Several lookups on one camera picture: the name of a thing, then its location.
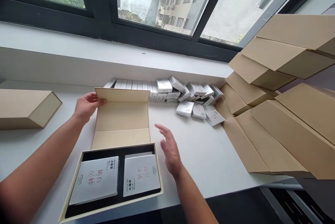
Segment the black foam insert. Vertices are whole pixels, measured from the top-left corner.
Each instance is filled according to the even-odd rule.
[[[150,145],[122,147],[118,149],[99,150],[99,151],[84,153],[84,157],[82,161],[89,161],[89,160],[119,156],[118,194],[112,197],[103,198],[100,200],[96,200],[96,201],[92,201],[92,202],[88,202],[88,203],[84,203],[80,205],[70,205],[68,206],[66,210],[65,218],[70,218],[70,217],[73,217],[79,214],[84,214],[84,213],[94,211],[100,208],[112,206],[118,203],[122,203],[122,202],[126,202],[129,200],[134,200],[137,198],[148,196],[151,194],[159,193],[161,191],[160,188],[147,191],[144,193],[139,193],[139,194],[123,197],[123,181],[124,181],[124,175],[125,175],[125,155],[142,153],[142,152],[152,152],[153,154],[155,154],[155,147],[153,144],[150,144]]]

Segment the white desk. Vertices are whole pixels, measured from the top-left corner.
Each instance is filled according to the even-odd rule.
[[[45,129],[0,131],[0,181],[26,160],[57,128],[70,118],[76,100],[94,91],[93,87],[45,84],[38,82],[5,81],[0,88],[52,90],[62,100],[59,108]],[[159,143],[162,135],[154,124],[162,124],[172,131],[180,156],[205,198],[244,190],[266,183],[286,179],[286,176],[249,174],[221,125],[211,127],[206,121],[176,115],[177,104],[149,103],[151,141]],[[62,173],[38,212],[34,223],[56,224],[63,208],[81,151],[91,147],[96,114],[84,127]],[[164,194],[138,203],[112,209],[73,221],[93,224],[179,204],[176,185],[166,169],[164,154],[158,144]]]

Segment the hand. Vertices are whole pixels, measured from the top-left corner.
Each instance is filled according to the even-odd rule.
[[[72,117],[87,123],[96,108],[104,105],[106,102],[106,99],[98,100],[97,93],[95,92],[87,93],[77,100],[76,108]]]
[[[160,124],[155,124],[155,127],[157,127],[159,132],[165,137],[165,140],[161,140],[161,147],[165,155],[165,164],[168,171],[176,180],[184,167],[180,159],[177,143],[168,128]]]

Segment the closed kraft box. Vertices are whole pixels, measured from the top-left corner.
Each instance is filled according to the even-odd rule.
[[[293,157],[248,110],[236,119],[250,139],[253,146],[274,174],[283,174],[298,178],[314,178],[314,176]]]
[[[222,91],[223,99],[227,103],[232,114],[239,115],[252,108],[242,100],[228,83],[225,83],[220,90]]]
[[[335,145],[335,91],[299,84],[276,100]]]
[[[266,100],[274,100],[278,95],[274,91],[248,84],[235,71],[226,78],[226,82],[248,105],[257,106]]]
[[[302,79],[307,79],[335,63],[335,59],[306,48],[257,37],[241,53],[268,69]]]
[[[0,89],[0,130],[44,128],[61,105],[52,91]]]
[[[266,101],[251,115],[317,179],[335,179],[335,146],[278,101]]]
[[[148,96],[150,91],[96,88],[96,93],[100,99],[107,99],[107,102],[104,106],[98,108],[91,151],[81,153],[59,223],[73,221],[163,194],[156,146],[150,140],[148,119]],[[143,193],[141,193],[138,194],[138,197],[127,198],[123,197],[123,189],[121,189],[123,188],[123,180],[121,180],[118,181],[117,197],[102,199],[105,200],[104,204],[96,204],[93,201],[87,203],[90,205],[83,206],[83,209],[73,209],[73,207],[78,208],[81,205],[68,205],[81,161],[87,160],[92,155],[97,155],[98,158],[106,158],[106,155],[110,153],[111,157],[119,156],[119,173],[123,173],[125,155],[149,151],[156,155],[160,189],[156,189],[149,195],[142,196]]]
[[[277,90],[296,79],[291,75],[272,71],[238,53],[228,64],[247,83],[270,90]]]
[[[334,15],[276,14],[256,36],[335,56]]]

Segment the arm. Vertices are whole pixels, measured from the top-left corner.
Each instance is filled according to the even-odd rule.
[[[79,98],[73,116],[56,130],[25,162],[0,183],[0,199],[14,223],[29,223],[53,187],[80,132],[97,107],[91,92]]]
[[[187,222],[192,224],[218,223],[191,175],[182,164],[177,143],[171,131],[160,124],[155,124],[155,126],[165,137],[165,140],[161,141],[165,163],[176,181],[178,196]]]

